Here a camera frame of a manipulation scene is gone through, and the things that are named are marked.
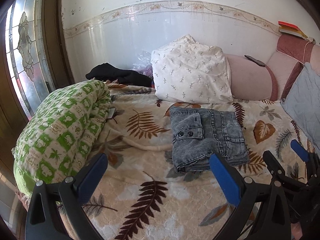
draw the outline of stack of books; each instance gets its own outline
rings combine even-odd
[[[297,25],[291,24],[291,23],[286,23],[286,22],[278,22],[280,27],[279,27],[279,31],[281,33],[287,33],[287,34],[291,34],[303,39],[308,39],[308,36],[305,35],[302,30],[299,29],[299,27]]]

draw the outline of blue gripper pad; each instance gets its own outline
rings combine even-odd
[[[227,201],[236,207],[241,201],[240,188],[229,174],[228,170],[221,163],[219,158],[212,154],[209,159],[209,165],[212,173],[216,177]]]
[[[309,161],[309,153],[303,148],[300,143],[297,142],[297,140],[292,140],[290,146],[302,161],[304,161],[305,163]]]
[[[98,186],[103,174],[108,167],[108,158],[102,154],[100,158],[93,164],[82,182],[78,186],[77,195],[80,205],[87,204]]]

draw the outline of white tag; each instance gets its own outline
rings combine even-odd
[[[109,108],[109,115],[107,119],[111,119],[113,117],[113,114],[115,113],[116,109],[115,108]]]

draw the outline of black cloth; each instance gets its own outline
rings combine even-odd
[[[100,81],[118,80],[119,84],[151,87],[151,78],[142,75],[134,70],[118,69],[109,63],[103,63],[94,67],[90,73],[85,75],[86,79],[95,78]]]

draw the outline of green and white pillow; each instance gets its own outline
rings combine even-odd
[[[84,166],[108,116],[105,83],[90,80],[52,92],[20,134],[13,155],[19,190],[30,196],[36,181],[62,181]]]

